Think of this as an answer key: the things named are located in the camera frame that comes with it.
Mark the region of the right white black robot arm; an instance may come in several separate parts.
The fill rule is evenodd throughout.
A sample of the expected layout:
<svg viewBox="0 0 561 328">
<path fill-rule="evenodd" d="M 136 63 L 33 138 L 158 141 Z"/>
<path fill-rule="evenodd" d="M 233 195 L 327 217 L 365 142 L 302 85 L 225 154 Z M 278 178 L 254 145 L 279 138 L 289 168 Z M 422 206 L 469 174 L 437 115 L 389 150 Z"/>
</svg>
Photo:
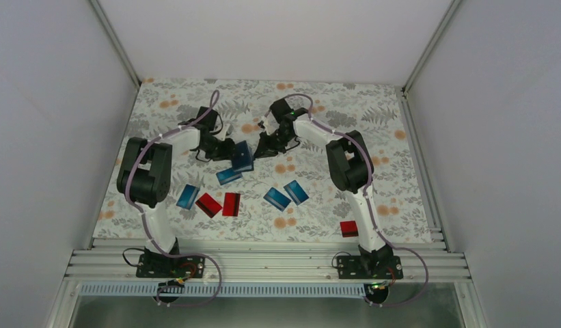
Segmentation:
<svg viewBox="0 0 561 328">
<path fill-rule="evenodd" d="M 254 153 L 257 159 L 285 153 L 288 144 L 296 139 L 325 147 L 331 181 L 345 194 L 353 211 L 361 271 L 369 278 L 385 272 L 394 252 L 379 229 L 372 187 L 374 167 L 361 133 L 337 131 L 314 118 L 307 109 L 292 109 L 284 98 L 273 102 L 260 126 L 264 132 Z"/>
</svg>

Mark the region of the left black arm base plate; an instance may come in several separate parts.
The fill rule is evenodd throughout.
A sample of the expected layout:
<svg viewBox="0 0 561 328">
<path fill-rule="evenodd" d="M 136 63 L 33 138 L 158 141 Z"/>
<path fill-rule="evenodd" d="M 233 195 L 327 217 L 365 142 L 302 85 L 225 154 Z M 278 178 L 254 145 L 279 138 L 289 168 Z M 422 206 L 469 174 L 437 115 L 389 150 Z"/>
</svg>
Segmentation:
<svg viewBox="0 0 561 328">
<path fill-rule="evenodd" d="M 139 257 L 135 275 L 138 278 L 202 278 L 205 261 L 202 256 L 168 258 L 161 254 L 144 253 Z"/>
</svg>

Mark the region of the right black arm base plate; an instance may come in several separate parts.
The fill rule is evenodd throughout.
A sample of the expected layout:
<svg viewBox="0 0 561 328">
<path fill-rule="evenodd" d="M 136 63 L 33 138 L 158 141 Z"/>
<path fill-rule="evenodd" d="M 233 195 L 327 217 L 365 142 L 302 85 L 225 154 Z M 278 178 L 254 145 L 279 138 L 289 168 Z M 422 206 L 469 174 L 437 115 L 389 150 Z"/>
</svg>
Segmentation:
<svg viewBox="0 0 561 328">
<path fill-rule="evenodd" d="M 339 279 L 403 279 L 403 267 L 398 256 L 393 256 L 388 262 L 369 264 L 364 266 L 361 256 L 348 253 L 337 254 L 331 264 Z"/>
</svg>

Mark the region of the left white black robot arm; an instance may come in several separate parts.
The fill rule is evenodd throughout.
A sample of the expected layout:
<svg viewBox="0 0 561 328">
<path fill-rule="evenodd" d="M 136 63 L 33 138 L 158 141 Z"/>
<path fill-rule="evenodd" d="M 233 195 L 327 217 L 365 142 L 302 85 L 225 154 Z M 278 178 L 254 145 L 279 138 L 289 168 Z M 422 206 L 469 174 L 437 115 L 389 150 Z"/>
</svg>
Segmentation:
<svg viewBox="0 0 561 328">
<path fill-rule="evenodd" d="M 117 178 L 117 189 L 141 215 L 148 239 L 144 250 L 156 254 L 153 267 L 165 277 L 180 269 L 179 247 L 169 226 L 165 199 L 171 189 L 172 155 L 175 152 L 200 151 L 209 161 L 230 161 L 236 144 L 226 136 L 222 124 L 215 130 L 219 113 L 212 107 L 200 107 L 197 117 L 154 139 L 128 139 Z"/>
</svg>

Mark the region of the dark blue card holder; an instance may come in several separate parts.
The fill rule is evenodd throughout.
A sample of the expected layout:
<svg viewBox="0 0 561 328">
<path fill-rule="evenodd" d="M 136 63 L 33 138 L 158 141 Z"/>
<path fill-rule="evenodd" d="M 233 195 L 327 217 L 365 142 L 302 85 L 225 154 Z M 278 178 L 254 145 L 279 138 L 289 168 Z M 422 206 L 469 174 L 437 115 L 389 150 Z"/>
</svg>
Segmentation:
<svg viewBox="0 0 561 328">
<path fill-rule="evenodd" d="M 231 165 L 235 172 L 252 172 L 254 170 L 253 152 L 246 141 L 235 145 Z"/>
</svg>

